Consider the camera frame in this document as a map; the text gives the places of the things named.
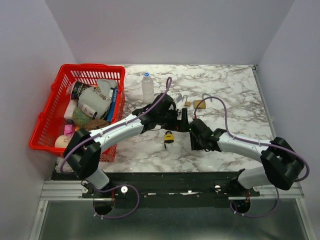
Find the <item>yellow black padlock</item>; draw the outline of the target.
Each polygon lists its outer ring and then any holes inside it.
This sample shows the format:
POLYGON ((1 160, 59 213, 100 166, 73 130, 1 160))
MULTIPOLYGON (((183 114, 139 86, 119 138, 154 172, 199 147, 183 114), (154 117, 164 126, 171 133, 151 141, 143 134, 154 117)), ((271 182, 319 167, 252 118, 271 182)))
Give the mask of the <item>yellow black padlock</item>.
POLYGON ((172 144, 175 141, 174 135, 170 130, 167 130, 164 134, 163 145, 164 149, 167 149, 167 144, 172 144))

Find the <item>large brass padlock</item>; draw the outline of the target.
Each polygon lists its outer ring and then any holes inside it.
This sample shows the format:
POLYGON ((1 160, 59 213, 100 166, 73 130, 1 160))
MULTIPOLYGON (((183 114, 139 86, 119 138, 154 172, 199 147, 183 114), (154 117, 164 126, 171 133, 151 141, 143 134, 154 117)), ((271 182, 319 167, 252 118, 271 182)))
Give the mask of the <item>large brass padlock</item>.
POLYGON ((193 108, 194 109, 205 109, 206 108, 206 101, 205 98, 210 97, 209 93, 203 93, 201 99, 196 99, 193 101, 193 108))

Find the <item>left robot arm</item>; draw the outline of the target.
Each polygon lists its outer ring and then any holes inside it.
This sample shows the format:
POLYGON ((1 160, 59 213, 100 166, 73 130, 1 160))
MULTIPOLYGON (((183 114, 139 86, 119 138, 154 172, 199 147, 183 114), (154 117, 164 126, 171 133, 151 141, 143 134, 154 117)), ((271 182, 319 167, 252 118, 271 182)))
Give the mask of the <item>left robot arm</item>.
POLYGON ((84 128, 76 131, 63 157, 76 176, 92 184, 93 191, 104 198, 110 194, 111 181, 99 168, 103 152, 125 139, 151 131, 156 126, 171 132, 185 133, 188 124, 188 110, 178 110, 173 98, 161 93, 153 103, 135 109, 114 124, 92 131, 84 128))

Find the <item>small brass padlock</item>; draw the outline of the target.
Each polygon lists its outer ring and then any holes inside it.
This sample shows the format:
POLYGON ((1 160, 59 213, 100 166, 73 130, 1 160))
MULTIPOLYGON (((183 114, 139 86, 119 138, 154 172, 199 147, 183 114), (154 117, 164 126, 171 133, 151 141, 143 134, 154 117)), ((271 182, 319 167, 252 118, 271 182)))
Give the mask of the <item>small brass padlock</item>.
POLYGON ((188 96, 187 95, 183 95, 182 102, 183 102, 183 106, 186 107, 186 108, 191 106, 191 102, 188 101, 188 96))

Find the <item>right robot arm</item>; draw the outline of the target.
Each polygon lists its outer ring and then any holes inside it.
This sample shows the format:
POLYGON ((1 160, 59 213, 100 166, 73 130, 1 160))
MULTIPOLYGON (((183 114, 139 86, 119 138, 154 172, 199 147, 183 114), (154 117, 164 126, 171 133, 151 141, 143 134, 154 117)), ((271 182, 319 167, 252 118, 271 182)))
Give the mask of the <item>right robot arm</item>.
POLYGON ((274 185, 287 191, 305 167, 286 141, 280 138, 254 144, 253 139, 241 141, 221 128, 212 131, 209 127, 190 127, 189 132, 205 150, 238 154, 261 163, 260 167, 242 170, 237 179, 230 183, 230 191, 236 196, 263 185, 274 185))

